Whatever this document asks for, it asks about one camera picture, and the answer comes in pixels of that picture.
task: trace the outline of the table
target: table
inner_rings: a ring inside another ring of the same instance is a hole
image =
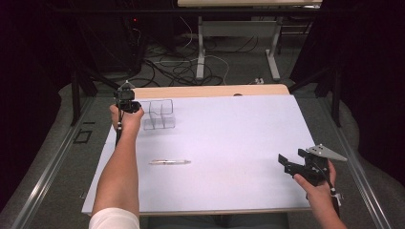
[[[179,0],[180,7],[286,7],[320,5],[322,0]],[[205,36],[263,36],[271,37],[270,49],[266,50],[267,62],[273,80],[279,81],[280,74],[274,59],[274,52],[283,25],[283,17],[276,21],[203,21],[199,16],[199,60],[196,77],[203,78],[205,49],[203,38]]]
[[[142,216],[309,209],[305,192],[277,160],[282,154],[303,164],[298,148],[314,145],[286,86],[139,88],[135,93],[140,103],[172,99],[176,116],[173,129],[141,127],[139,131]],[[111,129],[83,205],[85,214],[92,210],[98,178],[114,147]],[[150,165],[153,159],[189,159],[191,163]]]

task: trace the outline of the white paper sheet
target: white paper sheet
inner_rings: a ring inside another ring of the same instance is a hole
[[[139,131],[142,214],[309,207],[305,192],[278,162],[281,154],[304,164],[298,148],[314,145],[292,95],[172,99],[174,129]],[[96,184],[114,151],[115,137],[111,129],[83,213],[92,211]],[[153,159],[191,163],[150,165]]]

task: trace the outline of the person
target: person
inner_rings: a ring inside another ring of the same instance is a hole
[[[117,129],[118,108],[110,106],[113,125]],[[107,162],[96,189],[96,199],[89,223],[90,229],[139,229],[139,177],[136,140],[142,108],[136,113],[123,113],[122,132],[117,146]],[[334,185],[336,171],[329,161],[330,182]],[[327,182],[314,187],[302,176],[295,181],[307,192],[309,205],[322,228],[346,228],[333,208]],[[153,218],[148,228],[288,228],[286,214],[240,214],[229,216],[193,216]]]

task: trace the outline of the white pen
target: white pen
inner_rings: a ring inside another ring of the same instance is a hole
[[[189,164],[191,160],[152,160],[149,164],[152,165],[174,165],[174,164]]]

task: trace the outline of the person's right hand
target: person's right hand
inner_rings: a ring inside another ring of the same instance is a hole
[[[111,105],[110,112],[111,112],[111,119],[113,121],[113,126],[115,129],[117,129],[118,107],[116,105]],[[135,113],[129,114],[126,112],[121,112],[121,114],[123,115],[121,120],[122,134],[133,135],[134,137],[136,137],[139,132],[140,119],[143,117],[144,114],[143,109],[140,107],[139,111]]]
[[[330,167],[330,183],[334,186],[336,171],[330,161],[328,164]],[[318,221],[324,219],[324,217],[332,215],[337,216],[331,201],[330,186],[326,181],[323,181],[318,186],[314,187],[299,174],[294,175],[294,179],[307,192],[312,213]]]

